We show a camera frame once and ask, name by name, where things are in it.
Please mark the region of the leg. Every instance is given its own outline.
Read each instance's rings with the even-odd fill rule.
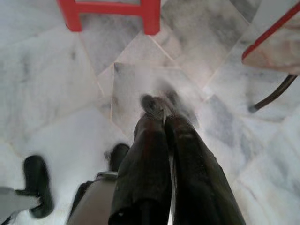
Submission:
[[[173,223],[245,224],[221,166],[194,128],[185,118],[171,116],[165,132],[176,175]]]
[[[134,143],[118,171],[109,224],[166,225],[171,176],[163,123],[144,115],[134,135]]]
[[[65,19],[66,26],[71,31],[82,31],[79,14],[76,9],[75,0],[57,0],[61,13]]]
[[[95,181],[80,185],[75,195],[68,225],[107,224],[119,166],[129,146],[117,144],[110,153],[109,171],[100,172]]]
[[[145,34],[155,35],[160,30],[160,0],[141,0]]]
[[[289,74],[286,79],[282,82],[282,84],[269,96],[267,96],[264,100],[256,103],[255,105],[249,107],[249,111],[251,113],[255,113],[266,105],[270,104],[276,98],[278,98],[285,90],[294,82],[297,78],[297,75]]]

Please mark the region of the floor tile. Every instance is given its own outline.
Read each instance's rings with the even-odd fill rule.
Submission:
[[[237,10],[251,23],[262,0],[229,0]]]
[[[0,186],[14,189],[24,187],[23,159],[10,143],[0,142]]]
[[[95,107],[98,108],[98,110],[102,113],[102,115],[108,119],[111,120],[112,116],[112,95],[105,96],[97,100],[93,103]]]
[[[241,120],[264,146],[269,143],[281,125],[281,123],[251,117],[241,117]]]
[[[0,15],[0,48],[63,24],[53,0],[3,0]]]
[[[260,142],[216,96],[200,104],[196,111],[205,144],[222,166],[229,184],[262,152]]]
[[[106,171],[106,152],[117,143],[127,143],[121,131],[91,106],[77,111],[14,143],[23,159],[41,155],[48,167],[55,209],[48,217],[32,220],[28,213],[19,224],[65,224],[79,185]]]
[[[98,84],[104,96],[113,94],[113,64],[97,75]]]
[[[198,88],[180,70],[173,68],[152,68],[122,63],[114,64],[114,88],[112,99],[112,121],[133,139],[133,130],[142,114],[142,94],[157,95],[162,80],[171,84],[182,97],[189,99],[191,107],[203,99]]]
[[[262,0],[252,24],[263,33],[297,2],[298,0]]]
[[[255,40],[253,32],[247,30],[206,88],[218,95],[236,114],[281,122],[300,105],[300,99],[297,98],[300,94],[297,88],[300,80],[296,79],[282,96],[265,108],[254,114],[248,111],[249,106],[271,94],[287,76],[285,73],[248,67],[241,63],[242,53]]]
[[[142,29],[137,16],[82,15],[80,37],[95,74],[110,66]]]
[[[293,115],[286,118],[283,123],[283,131],[286,138],[292,143],[300,156],[300,107]]]
[[[201,87],[248,26],[228,0],[169,1],[162,19],[154,39]]]
[[[300,222],[300,158],[278,134],[233,187],[247,224]]]
[[[126,64],[146,64],[153,66],[173,66],[170,58],[145,35],[143,31],[133,39],[133,41],[125,48],[116,62]]]
[[[78,35],[62,25],[0,50],[0,136],[31,132],[101,97]]]

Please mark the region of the person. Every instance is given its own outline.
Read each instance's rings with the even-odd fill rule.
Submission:
[[[100,173],[81,185],[68,225],[166,225],[170,207],[175,225],[245,224],[221,166],[176,92],[143,96],[141,105],[145,114],[133,145],[113,149],[114,175]]]

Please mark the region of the red plastic chair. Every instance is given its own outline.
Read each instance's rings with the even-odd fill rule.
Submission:
[[[145,34],[155,35],[160,29],[160,0],[141,0],[140,5],[105,1],[57,0],[57,2],[66,26],[71,31],[82,31],[80,13],[138,15],[143,19]]]

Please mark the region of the shoe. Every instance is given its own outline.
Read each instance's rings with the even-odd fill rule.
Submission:
[[[156,120],[164,120],[164,108],[159,98],[142,95],[140,104],[146,114],[151,115]]]
[[[194,126],[198,126],[198,119],[192,107],[178,95],[176,90],[169,83],[160,81],[158,91],[158,98],[164,103],[164,109],[167,109],[165,110],[167,117],[170,115],[180,115]]]
[[[129,146],[126,144],[117,144],[109,157],[109,171],[117,172],[119,167],[129,151]]]

